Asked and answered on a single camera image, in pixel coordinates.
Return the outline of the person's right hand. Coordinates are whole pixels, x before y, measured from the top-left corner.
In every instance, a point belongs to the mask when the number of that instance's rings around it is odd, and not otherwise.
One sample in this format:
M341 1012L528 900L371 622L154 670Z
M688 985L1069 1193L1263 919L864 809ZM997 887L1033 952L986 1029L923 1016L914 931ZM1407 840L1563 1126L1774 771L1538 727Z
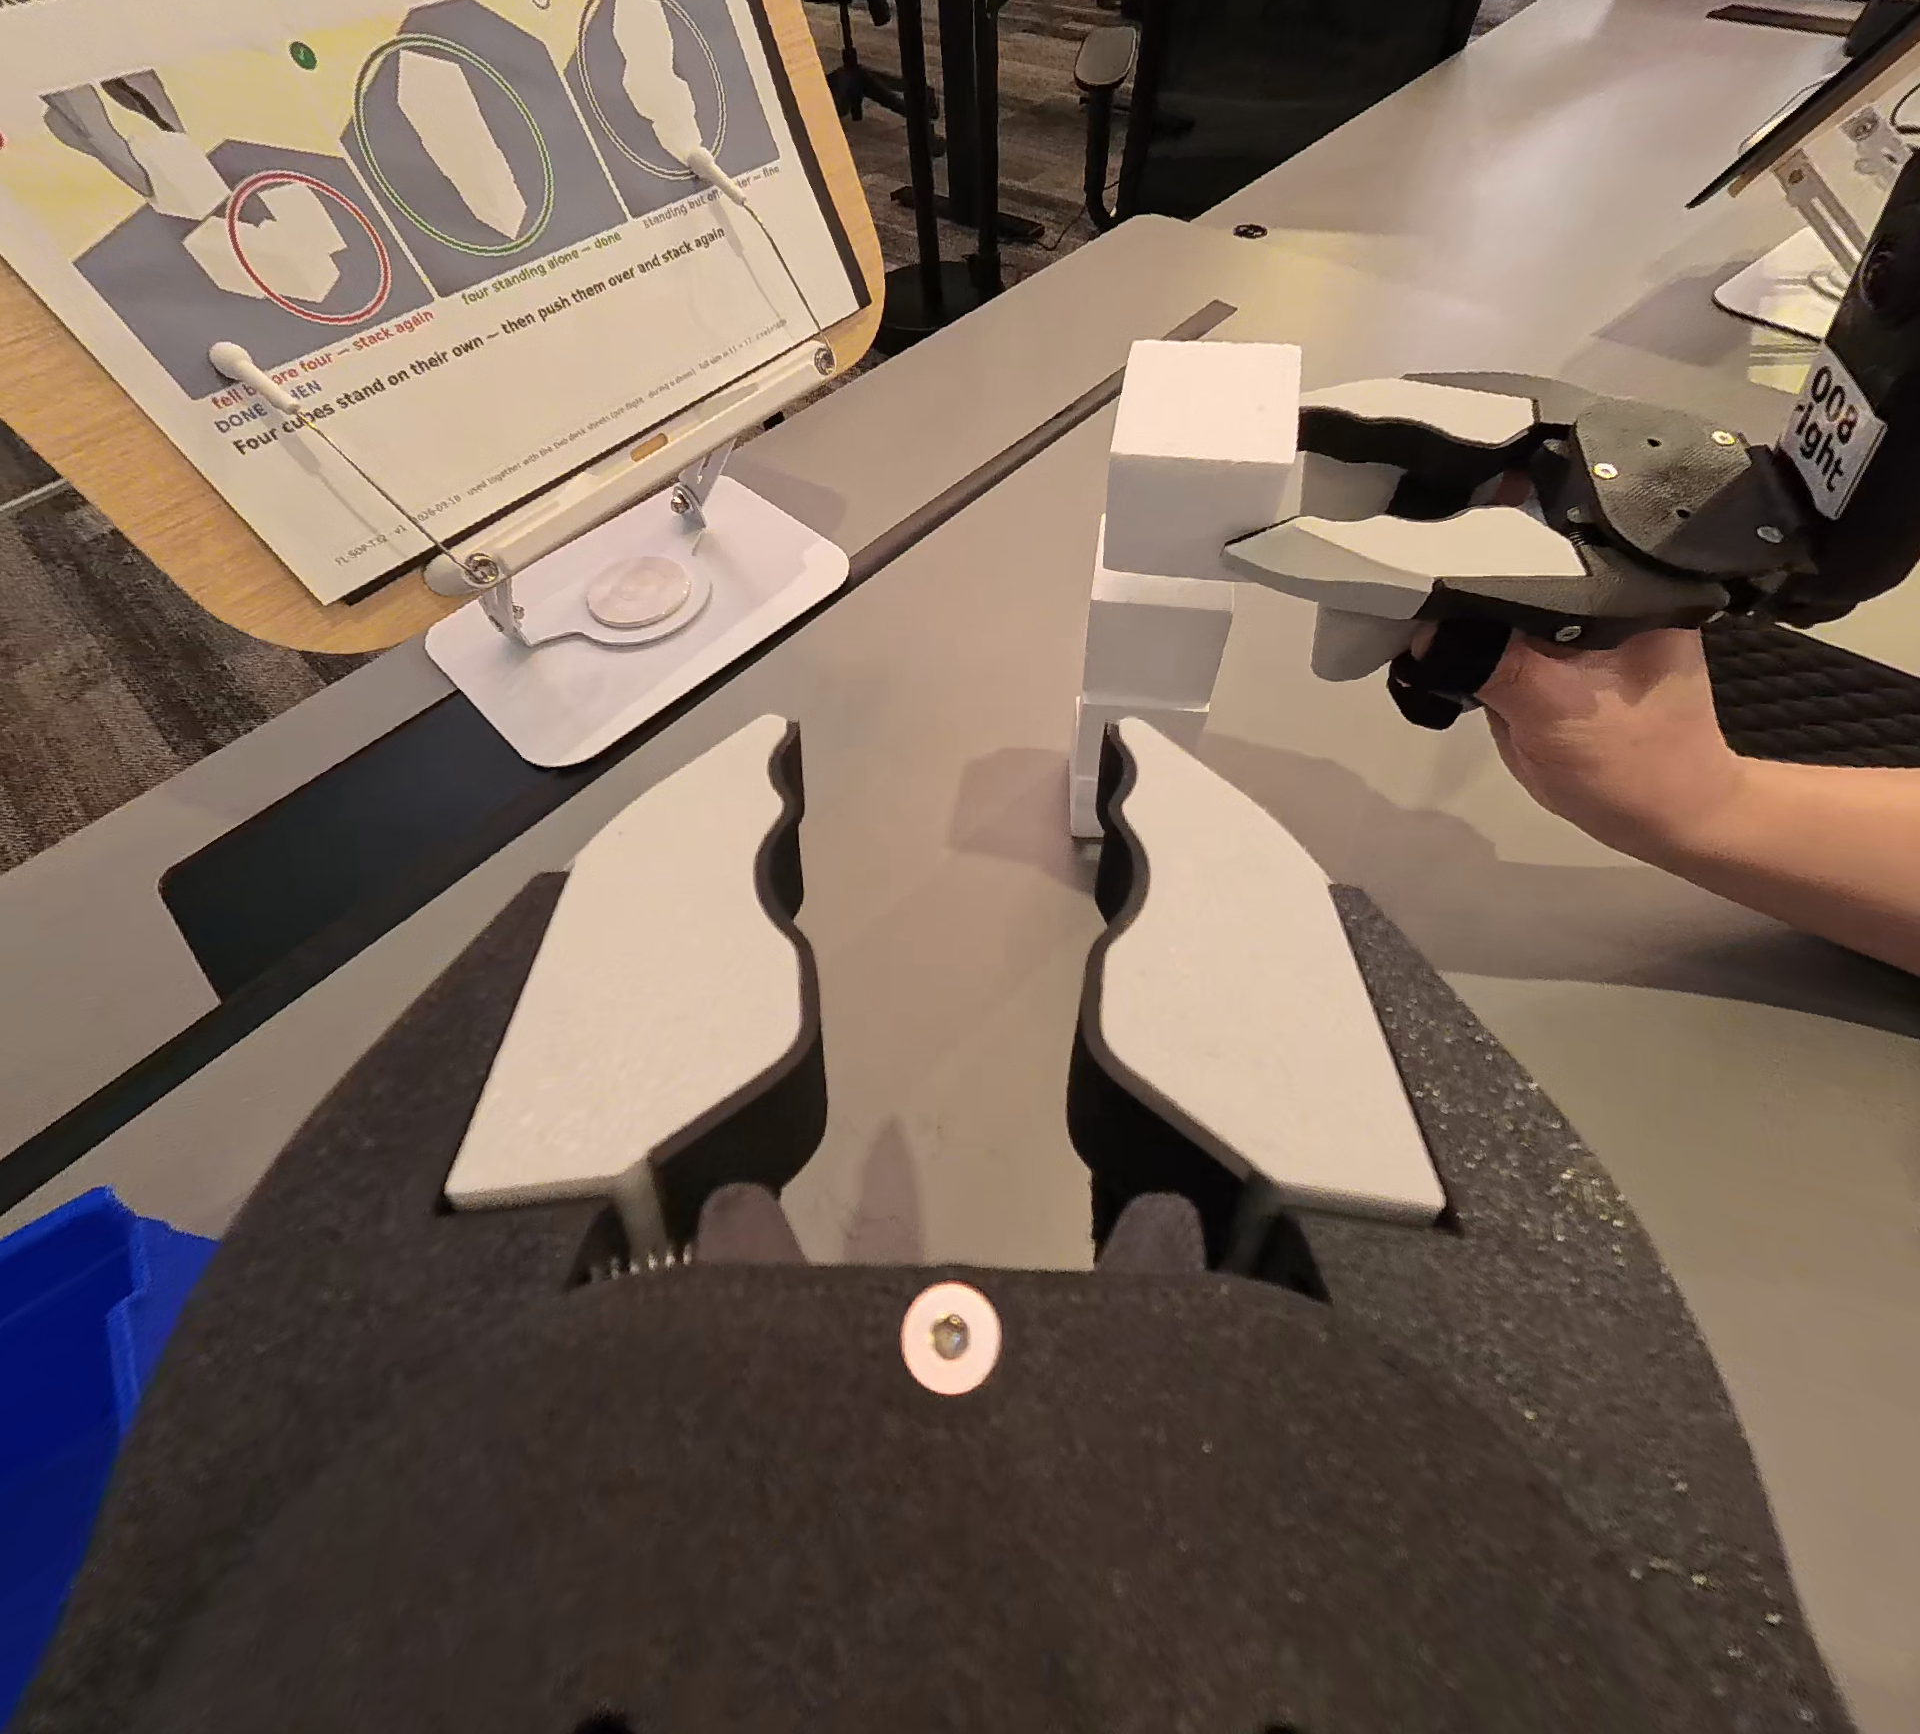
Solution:
M1696 629L1606 650L1515 637L1478 701L1527 793L1620 856L1675 872L1755 834L1757 776L1719 723Z

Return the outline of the black display floor stand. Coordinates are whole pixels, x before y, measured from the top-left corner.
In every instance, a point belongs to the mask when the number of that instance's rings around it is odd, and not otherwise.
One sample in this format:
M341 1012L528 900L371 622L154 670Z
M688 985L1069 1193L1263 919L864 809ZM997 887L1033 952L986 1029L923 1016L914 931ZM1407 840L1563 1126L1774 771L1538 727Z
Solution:
M962 175L940 193L923 0L894 0L917 257L885 275L880 353L900 353L994 299L1002 292L1001 244L1043 233L1034 219L1001 209L998 15L1004 1L939 0L942 54L961 56L958 68L942 76L942 107L948 172Z

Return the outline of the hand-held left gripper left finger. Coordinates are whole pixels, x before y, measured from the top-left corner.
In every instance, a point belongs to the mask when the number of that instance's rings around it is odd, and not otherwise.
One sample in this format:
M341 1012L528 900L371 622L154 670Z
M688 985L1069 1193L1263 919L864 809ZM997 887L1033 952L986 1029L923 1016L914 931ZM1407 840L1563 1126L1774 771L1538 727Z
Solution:
M805 1169L829 1085L802 819L802 730L765 713L582 845L450 1161L455 1211L602 1201L652 1257L712 1193Z

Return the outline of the blue plastic bin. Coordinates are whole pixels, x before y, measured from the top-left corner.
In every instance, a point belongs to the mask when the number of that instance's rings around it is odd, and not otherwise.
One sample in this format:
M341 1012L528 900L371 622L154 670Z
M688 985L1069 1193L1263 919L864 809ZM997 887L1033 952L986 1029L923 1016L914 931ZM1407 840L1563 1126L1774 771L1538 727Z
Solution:
M216 1242L92 1188L5 1235L5 1607L67 1591Z

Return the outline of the dark tilted board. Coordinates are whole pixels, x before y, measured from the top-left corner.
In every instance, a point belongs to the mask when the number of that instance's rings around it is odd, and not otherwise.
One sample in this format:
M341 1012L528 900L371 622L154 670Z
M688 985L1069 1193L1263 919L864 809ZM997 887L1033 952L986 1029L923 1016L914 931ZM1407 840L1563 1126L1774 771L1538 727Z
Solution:
M1778 113L1765 132L1686 201L1702 207L1721 193L1742 193L1812 138L1872 106L1887 87L1917 72L1918 0L1870 0L1843 41L1843 60L1811 91Z

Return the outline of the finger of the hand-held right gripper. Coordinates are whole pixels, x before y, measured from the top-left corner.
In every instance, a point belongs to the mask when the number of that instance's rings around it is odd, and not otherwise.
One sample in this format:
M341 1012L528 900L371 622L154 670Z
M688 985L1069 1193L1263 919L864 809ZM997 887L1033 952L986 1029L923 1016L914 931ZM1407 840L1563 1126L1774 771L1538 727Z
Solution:
M1580 547L1520 505L1471 505L1439 519L1376 513L1334 519L1298 513L1230 541L1233 575L1317 605L1310 670L1325 681L1378 673L1404 652L1441 583L1495 586L1502 602L1538 607L1510 581L1583 579Z
M1576 417L1576 388L1519 372L1321 385L1298 415L1298 513L1443 521L1534 498L1530 466Z

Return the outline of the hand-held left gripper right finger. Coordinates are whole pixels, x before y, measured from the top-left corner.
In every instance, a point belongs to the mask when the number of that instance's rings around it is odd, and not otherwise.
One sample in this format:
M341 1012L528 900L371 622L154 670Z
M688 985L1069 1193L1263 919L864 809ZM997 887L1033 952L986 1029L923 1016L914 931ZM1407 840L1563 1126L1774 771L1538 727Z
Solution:
M1447 1222L1404 1072L1336 887L1254 798L1142 718L1113 722L1069 1060L1092 1240L1171 1193L1214 1268L1270 1262L1282 1217Z

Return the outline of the black wrist rest pad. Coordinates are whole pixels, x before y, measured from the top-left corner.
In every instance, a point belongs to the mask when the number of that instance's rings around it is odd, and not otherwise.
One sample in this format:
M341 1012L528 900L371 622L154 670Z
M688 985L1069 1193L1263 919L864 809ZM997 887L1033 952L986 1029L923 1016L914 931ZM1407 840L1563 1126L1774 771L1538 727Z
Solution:
M1735 753L1757 762L1918 767L1918 677L1792 628L1702 632L1713 704Z

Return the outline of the white metal stand base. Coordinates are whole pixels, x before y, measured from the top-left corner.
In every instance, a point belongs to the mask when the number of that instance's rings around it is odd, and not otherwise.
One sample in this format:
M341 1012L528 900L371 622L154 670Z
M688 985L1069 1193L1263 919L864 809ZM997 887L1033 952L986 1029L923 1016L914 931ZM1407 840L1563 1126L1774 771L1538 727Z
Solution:
M1826 338L1869 233L1912 153L1909 136L1878 106L1851 109L1839 128L1863 187L1839 183L1811 141L1776 161L1773 177L1801 225L1714 290L1714 306L1725 313L1811 344Z

